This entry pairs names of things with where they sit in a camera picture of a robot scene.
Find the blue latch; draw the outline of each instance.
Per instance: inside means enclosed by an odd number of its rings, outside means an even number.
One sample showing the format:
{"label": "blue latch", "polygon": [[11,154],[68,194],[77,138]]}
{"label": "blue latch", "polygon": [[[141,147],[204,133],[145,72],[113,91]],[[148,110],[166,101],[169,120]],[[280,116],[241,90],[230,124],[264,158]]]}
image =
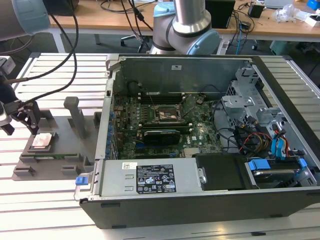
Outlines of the blue latch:
{"label": "blue latch", "polygon": [[267,159],[253,159],[248,162],[251,171],[271,169]]}
{"label": "blue latch", "polygon": [[304,168],[307,166],[307,162],[304,158],[299,159],[299,164],[301,165],[301,168]]}
{"label": "blue latch", "polygon": [[75,185],[84,186],[88,185],[89,178],[87,176],[77,176],[75,179]]}

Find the slotted metal table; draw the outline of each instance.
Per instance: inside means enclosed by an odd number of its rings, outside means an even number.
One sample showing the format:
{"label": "slotted metal table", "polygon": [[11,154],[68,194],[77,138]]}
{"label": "slotted metal table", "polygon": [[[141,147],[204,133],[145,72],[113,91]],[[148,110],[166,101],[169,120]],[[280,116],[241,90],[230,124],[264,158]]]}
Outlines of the slotted metal table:
{"label": "slotted metal table", "polygon": [[[59,64],[66,55],[42,53],[33,56],[29,58],[19,77],[44,73]],[[68,116],[70,113],[64,109],[64,99],[66,96],[77,96],[80,99],[79,107],[85,115],[93,115],[94,112],[101,111],[106,83],[106,57],[107,54],[77,54],[79,67],[74,83],[62,92],[39,100],[39,107],[50,109],[54,116]],[[292,60],[285,60],[278,56],[263,56],[262,60],[320,137],[319,89]],[[59,70],[44,78],[15,85],[17,97],[27,100],[65,85],[73,74],[73,66],[74,62],[71,58]],[[265,90],[265,93],[270,97],[271,103],[276,106],[269,92]],[[13,181],[9,179],[30,136],[22,124],[17,122],[12,124],[16,127],[12,136],[7,136],[0,131],[0,239],[2,240],[20,238],[33,240],[320,239],[320,204],[311,205],[289,217],[282,218],[99,229],[79,207],[78,202],[74,201],[74,180]],[[253,232],[266,235],[253,236]]]}

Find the black electronic device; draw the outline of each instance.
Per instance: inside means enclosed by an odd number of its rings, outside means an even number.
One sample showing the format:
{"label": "black electronic device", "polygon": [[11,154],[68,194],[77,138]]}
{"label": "black electronic device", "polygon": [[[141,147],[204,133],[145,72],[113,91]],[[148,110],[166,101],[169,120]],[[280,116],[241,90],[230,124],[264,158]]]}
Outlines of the black electronic device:
{"label": "black electronic device", "polygon": [[200,153],[195,155],[196,165],[203,169],[206,183],[204,191],[250,190],[255,189],[250,182],[245,162],[247,159],[238,153]]}
{"label": "black electronic device", "polygon": [[261,4],[251,4],[248,10],[248,15],[251,18],[260,18],[262,11],[264,10],[265,5]]}
{"label": "black electronic device", "polygon": [[228,28],[235,3],[235,0],[205,0],[205,9],[211,14],[212,28]]}
{"label": "black electronic device", "polygon": [[75,11],[79,0],[43,0],[46,10],[53,15],[72,16],[70,8]]}

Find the table leg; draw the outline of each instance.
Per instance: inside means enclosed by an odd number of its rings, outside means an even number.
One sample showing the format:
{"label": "table leg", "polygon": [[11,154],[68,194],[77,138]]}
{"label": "table leg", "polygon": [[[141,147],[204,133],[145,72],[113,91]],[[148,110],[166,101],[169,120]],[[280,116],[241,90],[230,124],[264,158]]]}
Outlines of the table leg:
{"label": "table leg", "polygon": [[94,35],[94,39],[95,39],[95,44],[97,44],[97,45],[101,44],[100,35],[99,34],[95,34]]}
{"label": "table leg", "polygon": [[58,30],[58,31],[53,31],[51,34],[53,35],[56,48],[58,49],[58,53],[61,53],[61,54],[66,53],[64,43],[62,42],[61,32]]}

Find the wooden desk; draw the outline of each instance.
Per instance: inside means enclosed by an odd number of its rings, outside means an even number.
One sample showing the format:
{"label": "wooden desk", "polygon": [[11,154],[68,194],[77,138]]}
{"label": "wooden desk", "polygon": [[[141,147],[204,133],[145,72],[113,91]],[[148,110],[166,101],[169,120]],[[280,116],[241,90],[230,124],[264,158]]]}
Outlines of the wooden desk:
{"label": "wooden desk", "polygon": [[[245,0],[237,0],[234,9],[242,3],[249,2]],[[301,10],[307,8],[307,0],[295,2],[295,6]],[[114,1],[110,7],[114,10],[122,10],[120,1]],[[145,21],[153,26],[153,12],[155,4],[148,4],[141,9]],[[242,10],[244,13],[248,12],[245,7]],[[247,36],[248,39],[255,40],[279,40],[279,41],[296,41],[296,42],[320,42],[320,27],[311,27],[305,22],[281,22],[277,23],[272,19],[271,15],[274,12],[272,9],[265,9],[260,18],[254,18],[255,27],[253,31]],[[108,12],[100,8],[95,0],[80,0],[79,6],[75,12],[79,24],[79,32],[82,34],[95,34],[96,40],[99,41],[99,34],[119,34],[131,35],[127,18],[124,14]],[[242,21],[251,22],[245,15],[240,14]],[[130,21],[133,28],[136,29],[136,23],[133,13],[129,14]],[[58,16],[57,20],[65,28],[67,33],[75,33],[75,22],[72,17]],[[152,32],[142,22],[139,22],[142,34],[151,36]],[[227,29],[217,29],[223,41],[221,45],[229,41],[236,31],[236,21],[232,17]],[[64,47],[60,36],[60,30],[56,25],[52,25],[48,32],[53,34],[54,40],[57,44],[58,51],[64,53]]]}

